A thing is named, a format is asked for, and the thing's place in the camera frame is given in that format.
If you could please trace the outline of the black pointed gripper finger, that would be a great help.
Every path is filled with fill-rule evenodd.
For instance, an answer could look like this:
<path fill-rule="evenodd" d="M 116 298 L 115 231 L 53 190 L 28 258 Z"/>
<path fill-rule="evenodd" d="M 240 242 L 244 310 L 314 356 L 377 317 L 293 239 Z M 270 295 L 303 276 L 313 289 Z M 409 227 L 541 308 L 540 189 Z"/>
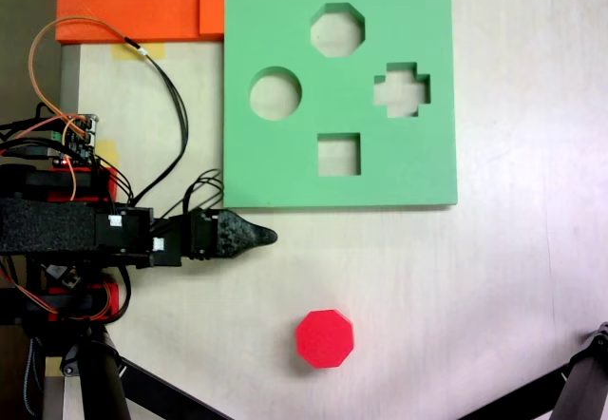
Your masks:
<path fill-rule="evenodd" d="M 218 258 L 236 258 L 277 242 L 277 233 L 253 224 L 230 210 L 218 212 Z"/>

